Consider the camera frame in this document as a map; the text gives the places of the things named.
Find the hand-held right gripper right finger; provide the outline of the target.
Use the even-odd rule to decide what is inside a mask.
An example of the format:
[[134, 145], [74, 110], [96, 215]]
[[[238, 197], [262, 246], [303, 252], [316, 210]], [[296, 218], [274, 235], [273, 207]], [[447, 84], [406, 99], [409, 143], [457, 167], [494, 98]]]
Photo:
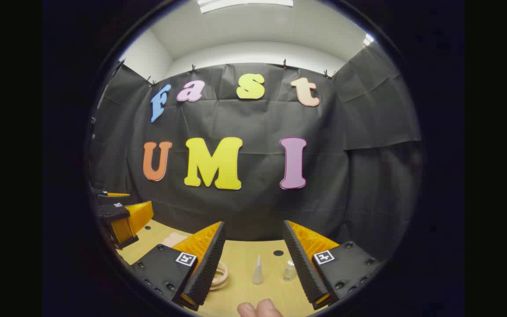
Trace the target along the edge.
[[283, 239], [316, 310], [351, 297], [382, 266], [354, 241], [336, 243], [293, 221], [283, 222]]

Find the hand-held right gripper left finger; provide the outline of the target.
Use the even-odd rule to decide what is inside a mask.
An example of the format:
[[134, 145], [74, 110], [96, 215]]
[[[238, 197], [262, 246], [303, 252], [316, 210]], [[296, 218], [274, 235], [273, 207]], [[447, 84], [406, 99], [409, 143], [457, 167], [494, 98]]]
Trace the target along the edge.
[[168, 247], [154, 246], [131, 265], [139, 283], [166, 301], [198, 311], [205, 303], [227, 239], [223, 221]]

